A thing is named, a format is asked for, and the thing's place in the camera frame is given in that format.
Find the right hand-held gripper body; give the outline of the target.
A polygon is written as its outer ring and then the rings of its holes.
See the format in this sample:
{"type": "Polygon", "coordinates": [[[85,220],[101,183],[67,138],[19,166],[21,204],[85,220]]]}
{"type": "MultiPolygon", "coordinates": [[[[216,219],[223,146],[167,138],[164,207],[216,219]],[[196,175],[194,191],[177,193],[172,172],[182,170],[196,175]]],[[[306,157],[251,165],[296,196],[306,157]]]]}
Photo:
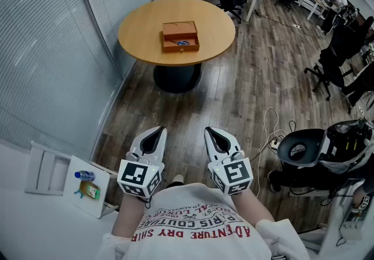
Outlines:
{"type": "Polygon", "coordinates": [[[236,195],[248,189],[253,182],[253,174],[249,158],[243,151],[237,151],[222,160],[214,160],[208,164],[211,179],[224,195],[236,195]]]}

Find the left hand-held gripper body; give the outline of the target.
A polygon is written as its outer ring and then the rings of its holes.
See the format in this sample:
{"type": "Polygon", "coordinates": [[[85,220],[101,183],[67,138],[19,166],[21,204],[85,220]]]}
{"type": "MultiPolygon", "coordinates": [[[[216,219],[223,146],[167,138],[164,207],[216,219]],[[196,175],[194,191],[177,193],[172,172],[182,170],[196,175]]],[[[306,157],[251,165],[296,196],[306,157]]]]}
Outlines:
{"type": "Polygon", "coordinates": [[[151,198],[161,183],[164,152],[141,155],[129,151],[121,160],[117,182],[124,193],[140,198],[151,198]]]}

